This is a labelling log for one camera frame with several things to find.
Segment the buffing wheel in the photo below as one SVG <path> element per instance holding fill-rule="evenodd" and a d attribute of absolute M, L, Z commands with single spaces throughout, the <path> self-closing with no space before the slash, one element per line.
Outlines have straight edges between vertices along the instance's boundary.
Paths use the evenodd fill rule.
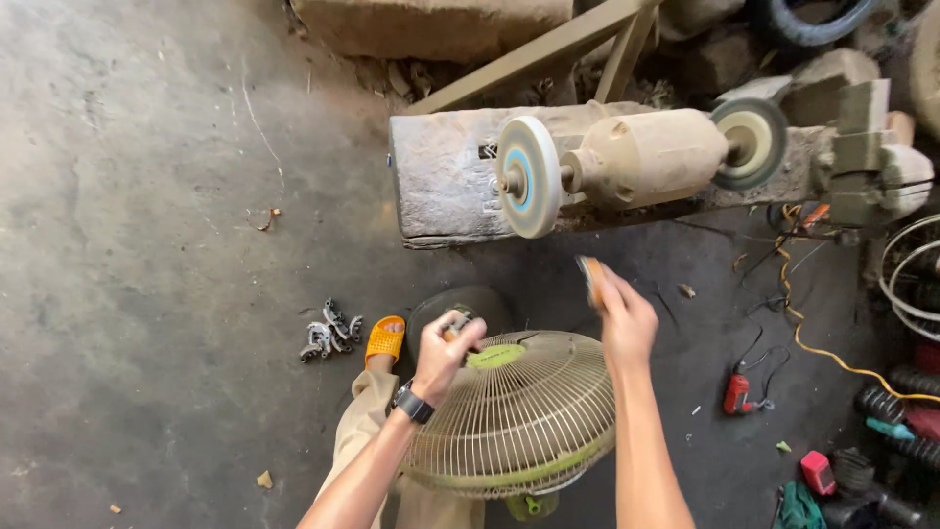
<path fill-rule="evenodd" d="M 735 99 L 712 113 L 731 149 L 715 174 L 718 187 L 743 191 L 774 175 L 787 150 L 787 120 L 775 104 L 757 98 Z"/>
<path fill-rule="evenodd" d="M 503 215 L 516 233 L 535 239 L 555 227 L 561 207 L 561 166 L 541 121 L 522 116 L 499 135 L 496 178 Z"/>

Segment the concrete floor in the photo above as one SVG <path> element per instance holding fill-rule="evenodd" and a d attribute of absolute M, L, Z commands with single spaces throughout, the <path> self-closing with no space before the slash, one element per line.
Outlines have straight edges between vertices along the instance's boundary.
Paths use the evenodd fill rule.
<path fill-rule="evenodd" d="M 286 28 L 275 0 L 0 0 L 0 527 L 292 527 L 330 468 L 362 366 L 297 361 L 298 312 L 332 296 L 370 326 L 489 283 L 530 329 L 596 336 L 576 253 L 647 293 L 657 281 L 680 321 L 656 303 L 654 377 L 699 527 L 767 523 L 799 456 L 851 440 L 862 380 L 795 349 L 776 411 L 720 411 L 756 332 L 740 313 L 760 300 L 730 263 L 766 244 L 659 223 L 401 248 L 387 101 Z M 283 211 L 270 232 L 248 226 L 246 209 L 263 223 L 269 207 Z M 762 225 L 744 211 L 700 221 Z M 795 300 L 813 314 L 807 342 L 878 366 L 890 349 L 855 323 L 856 254 L 822 248 L 794 276 Z M 751 288 L 771 292 L 775 274 Z M 681 282 L 698 297 L 680 297 Z M 788 342 L 778 314 L 756 318 L 759 348 Z M 274 489 L 255 484 L 265 470 Z M 611 526 L 613 493 L 609 457 L 543 525 Z M 487 516 L 511 524 L 501 504 Z"/>

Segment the wire grille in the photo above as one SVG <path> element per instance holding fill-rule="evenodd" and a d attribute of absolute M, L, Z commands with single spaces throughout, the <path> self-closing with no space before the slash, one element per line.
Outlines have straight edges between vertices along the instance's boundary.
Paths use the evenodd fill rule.
<path fill-rule="evenodd" d="M 429 488 L 502 498 L 564 485 L 614 446 L 614 392 L 601 343 L 527 331 L 482 346 L 523 352 L 496 367 L 463 367 L 417 432 L 402 470 Z"/>

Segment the wooden beam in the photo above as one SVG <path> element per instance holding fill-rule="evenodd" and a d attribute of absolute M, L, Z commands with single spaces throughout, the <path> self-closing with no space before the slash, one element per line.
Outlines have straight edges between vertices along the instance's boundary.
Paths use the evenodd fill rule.
<path fill-rule="evenodd" d="M 412 104 L 405 109 L 405 114 L 413 116 L 444 110 L 511 77 L 547 66 L 572 48 L 598 40 L 603 42 L 613 37 L 638 11 L 655 8 L 662 1 L 608 0 Z"/>
<path fill-rule="evenodd" d="M 617 34 L 594 96 L 598 103 L 620 101 L 623 90 L 630 82 L 630 75 L 634 72 L 640 52 L 646 44 L 652 23 L 656 20 L 657 10 L 658 8 L 640 10 Z"/>

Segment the red object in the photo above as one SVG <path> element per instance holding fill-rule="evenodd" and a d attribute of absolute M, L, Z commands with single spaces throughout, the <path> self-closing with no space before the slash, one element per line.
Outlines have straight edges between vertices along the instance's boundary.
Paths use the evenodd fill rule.
<path fill-rule="evenodd" d="M 725 413 L 734 415 L 749 412 L 753 408 L 751 403 L 747 402 L 747 392 L 750 388 L 751 385 L 747 382 L 747 378 L 744 378 L 744 375 L 740 373 L 731 375 L 731 380 L 728 381 L 728 389 L 725 391 L 725 404 L 723 406 Z"/>
<path fill-rule="evenodd" d="M 904 421 L 919 437 L 940 441 L 940 409 L 910 406 L 904 412 Z"/>
<path fill-rule="evenodd" d="M 914 366 L 921 373 L 940 375 L 940 344 L 924 340 L 914 348 Z"/>
<path fill-rule="evenodd" d="M 836 491 L 836 478 L 832 475 L 829 459 L 815 450 L 800 459 L 803 468 L 803 477 L 807 485 L 817 494 L 828 496 Z"/>

